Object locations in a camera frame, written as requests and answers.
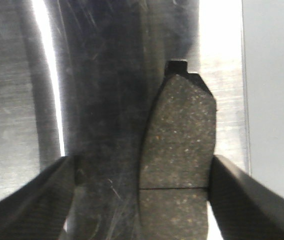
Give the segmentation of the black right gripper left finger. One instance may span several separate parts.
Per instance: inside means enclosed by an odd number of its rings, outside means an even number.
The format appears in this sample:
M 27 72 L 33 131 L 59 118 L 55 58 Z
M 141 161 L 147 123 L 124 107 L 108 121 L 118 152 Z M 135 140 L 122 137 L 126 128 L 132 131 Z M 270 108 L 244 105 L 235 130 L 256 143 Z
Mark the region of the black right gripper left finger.
M 74 189 L 74 158 L 62 157 L 0 201 L 0 240 L 57 240 Z

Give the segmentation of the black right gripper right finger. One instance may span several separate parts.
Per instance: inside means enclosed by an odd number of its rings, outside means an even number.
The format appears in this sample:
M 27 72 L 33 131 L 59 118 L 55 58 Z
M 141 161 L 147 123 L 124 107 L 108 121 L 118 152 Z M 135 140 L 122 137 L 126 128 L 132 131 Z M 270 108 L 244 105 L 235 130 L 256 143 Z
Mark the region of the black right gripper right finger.
M 225 240 L 284 240 L 284 198 L 230 160 L 213 157 L 208 200 Z

